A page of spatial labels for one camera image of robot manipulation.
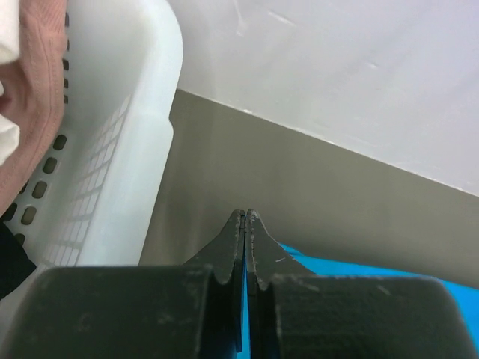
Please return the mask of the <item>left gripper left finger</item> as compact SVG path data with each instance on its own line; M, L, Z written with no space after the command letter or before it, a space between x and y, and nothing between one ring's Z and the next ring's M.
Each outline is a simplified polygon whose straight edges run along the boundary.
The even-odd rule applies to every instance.
M235 358L242 349L245 213L179 266L42 273L3 358Z

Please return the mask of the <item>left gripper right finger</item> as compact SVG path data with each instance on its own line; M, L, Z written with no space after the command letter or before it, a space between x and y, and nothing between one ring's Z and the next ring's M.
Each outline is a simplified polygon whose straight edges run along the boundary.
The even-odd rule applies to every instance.
M253 358L470 358L452 295L422 276L317 275L249 210L245 220Z

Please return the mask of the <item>blue t shirt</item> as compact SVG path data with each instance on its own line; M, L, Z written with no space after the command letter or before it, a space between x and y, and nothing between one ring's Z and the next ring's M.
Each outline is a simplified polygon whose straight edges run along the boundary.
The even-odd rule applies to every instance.
M355 263L346 263L334 260L326 260L316 257L310 257L287 245L282 245L295 260L303 264L315 274L324 274L328 276L417 276L415 273L398 271L394 269L384 269L373 266L364 266ZM248 284L246 267L243 270L243 298L242 298L242 351L237 353L237 359L251 358L250 350L250 330L248 322ZM445 285L449 293L454 297L462 318L471 334L473 343L478 349L478 289L469 286L463 286L457 283L440 280Z

